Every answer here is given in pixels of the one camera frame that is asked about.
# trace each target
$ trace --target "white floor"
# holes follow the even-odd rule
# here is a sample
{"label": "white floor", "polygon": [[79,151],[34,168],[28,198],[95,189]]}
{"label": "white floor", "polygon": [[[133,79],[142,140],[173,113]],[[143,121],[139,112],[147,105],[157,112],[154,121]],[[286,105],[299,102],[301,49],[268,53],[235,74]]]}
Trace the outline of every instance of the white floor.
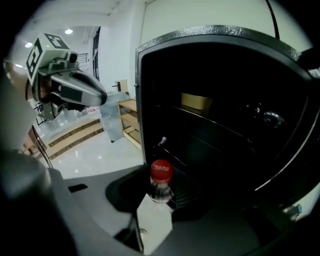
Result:
{"label": "white floor", "polygon": [[51,163],[64,179],[72,179],[142,165],[143,157],[142,152],[126,138],[111,143],[104,131],[69,149]]}

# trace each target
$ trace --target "ceiling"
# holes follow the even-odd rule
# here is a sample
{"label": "ceiling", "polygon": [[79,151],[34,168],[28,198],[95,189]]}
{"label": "ceiling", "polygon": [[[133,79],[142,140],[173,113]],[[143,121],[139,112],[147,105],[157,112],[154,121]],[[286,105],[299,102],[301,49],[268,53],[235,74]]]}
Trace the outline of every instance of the ceiling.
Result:
{"label": "ceiling", "polygon": [[[67,44],[87,44],[127,1],[131,0],[47,0],[16,35],[7,59],[24,66],[30,52],[25,44],[33,43],[39,33],[62,36]],[[65,34],[66,29],[73,33]]]}

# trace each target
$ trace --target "white wall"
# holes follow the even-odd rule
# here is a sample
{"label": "white wall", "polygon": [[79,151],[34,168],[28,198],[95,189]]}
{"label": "white wall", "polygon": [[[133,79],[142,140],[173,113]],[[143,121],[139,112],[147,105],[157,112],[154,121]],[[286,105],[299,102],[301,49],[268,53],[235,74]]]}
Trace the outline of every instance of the white wall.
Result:
{"label": "white wall", "polygon": [[135,52],[140,45],[145,4],[142,0],[124,0],[101,27],[98,47],[100,82],[108,91],[116,91],[116,80],[127,79],[130,97],[135,97]]}
{"label": "white wall", "polygon": [[313,47],[310,39],[298,22],[277,1],[270,1],[280,40],[302,52]]}
{"label": "white wall", "polygon": [[[298,51],[312,47],[306,34],[277,2],[271,6],[280,40]],[[166,33],[200,25],[232,25],[275,36],[264,0],[155,0],[146,6],[141,43]]]}

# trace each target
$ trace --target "red bottle cap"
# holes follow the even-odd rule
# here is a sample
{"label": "red bottle cap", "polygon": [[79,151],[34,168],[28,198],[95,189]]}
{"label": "red bottle cap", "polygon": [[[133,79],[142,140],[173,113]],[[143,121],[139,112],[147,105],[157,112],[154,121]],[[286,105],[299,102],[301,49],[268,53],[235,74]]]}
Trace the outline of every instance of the red bottle cap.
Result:
{"label": "red bottle cap", "polygon": [[158,159],[151,164],[150,177],[156,184],[169,183],[172,178],[172,165],[163,159]]}

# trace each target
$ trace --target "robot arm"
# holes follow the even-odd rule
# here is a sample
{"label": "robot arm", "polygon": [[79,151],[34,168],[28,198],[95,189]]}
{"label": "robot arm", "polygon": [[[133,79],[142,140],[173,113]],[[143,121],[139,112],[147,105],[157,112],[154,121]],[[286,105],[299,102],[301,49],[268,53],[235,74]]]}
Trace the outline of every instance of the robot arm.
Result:
{"label": "robot arm", "polygon": [[[28,81],[33,98],[42,103],[40,116],[54,120],[64,109],[82,111],[101,106],[107,94],[93,76],[79,70],[78,54],[58,35],[43,33],[36,39],[28,59]],[[41,80],[51,80],[50,93],[41,94]]]}

